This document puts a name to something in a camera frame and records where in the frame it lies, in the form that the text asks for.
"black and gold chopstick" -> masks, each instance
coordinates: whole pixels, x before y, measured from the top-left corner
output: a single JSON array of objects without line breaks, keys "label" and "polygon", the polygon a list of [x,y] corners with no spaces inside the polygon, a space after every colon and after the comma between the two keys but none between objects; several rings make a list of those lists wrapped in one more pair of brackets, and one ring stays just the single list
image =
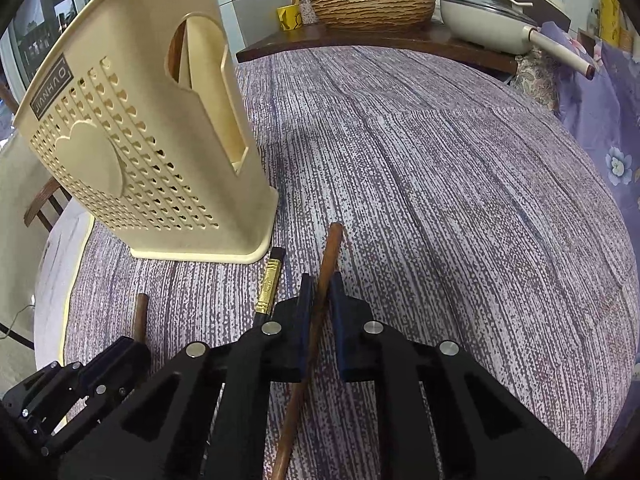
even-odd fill
[{"label": "black and gold chopstick", "polygon": [[271,248],[271,253],[267,260],[267,268],[264,271],[264,277],[262,279],[260,295],[255,304],[254,327],[262,326],[271,319],[273,301],[276,297],[276,289],[278,288],[280,271],[284,264],[285,252],[282,247]]}]

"basket base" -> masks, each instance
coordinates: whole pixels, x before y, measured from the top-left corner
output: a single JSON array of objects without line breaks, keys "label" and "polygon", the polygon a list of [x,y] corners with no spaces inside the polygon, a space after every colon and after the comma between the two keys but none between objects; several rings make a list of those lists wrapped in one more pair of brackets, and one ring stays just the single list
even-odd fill
[{"label": "basket base", "polygon": [[258,248],[250,254],[215,254],[215,253],[167,253],[162,251],[139,251],[129,248],[131,256],[134,258],[142,258],[145,260],[173,260],[178,262],[212,262],[217,264],[254,264],[260,260],[271,245],[271,234],[273,233],[273,225],[276,217],[276,209],[278,208],[278,192],[273,188],[269,188],[271,200],[268,208],[268,216],[271,222],[264,234],[264,238],[260,242]]}]

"pan lid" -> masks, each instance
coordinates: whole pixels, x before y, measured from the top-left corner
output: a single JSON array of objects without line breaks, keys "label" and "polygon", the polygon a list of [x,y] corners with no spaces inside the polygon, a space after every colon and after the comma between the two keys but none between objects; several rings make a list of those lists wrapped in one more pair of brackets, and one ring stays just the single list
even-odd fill
[{"label": "pan lid", "polygon": [[530,18],[526,14],[519,12],[511,8],[510,6],[506,6],[501,4],[500,2],[493,2],[491,0],[440,0],[441,2],[451,2],[453,4],[460,4],[468,7],[475,7],[476,9],[487,10],[488,12],[493,12],[494,14],[501,14],[502,16],[507,16],[508,18],[513,18],[514,20],[518,20],[519,22],[526,23],[527,25],[538,25],[536,20]]}]

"jianhao label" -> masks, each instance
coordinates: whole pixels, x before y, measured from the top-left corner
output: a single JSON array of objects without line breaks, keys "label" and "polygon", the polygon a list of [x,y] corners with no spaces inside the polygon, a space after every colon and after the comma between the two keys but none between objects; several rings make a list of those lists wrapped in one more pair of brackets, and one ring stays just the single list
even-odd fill
[{"label": "jianhao label", "polygon": [[53,99],[60,95],[73,77],[69,65],[66,64],[65,55],[61,54],[31,100],[31,110],[38,120],[44,116]]}]

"purple floral cloth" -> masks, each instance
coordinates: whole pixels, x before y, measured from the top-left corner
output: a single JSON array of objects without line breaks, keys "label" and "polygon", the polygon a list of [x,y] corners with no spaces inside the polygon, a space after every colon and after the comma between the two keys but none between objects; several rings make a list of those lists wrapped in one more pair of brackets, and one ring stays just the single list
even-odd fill
[{"label": "purple floral cloth", "polygon": [[[629,232],[636,264],[640,264],[640,63],[603,41],[596,44],[592,59],[553,22],[545,23],[542,33],[598,69],[588,81],[566,65],[556,66],[556,115],[609,186]],[[636,363],[640,363],[640,349]],[[640,376],[636,373],[633,378],[607,447],[615,444],[633,411],[640,408]]]}]

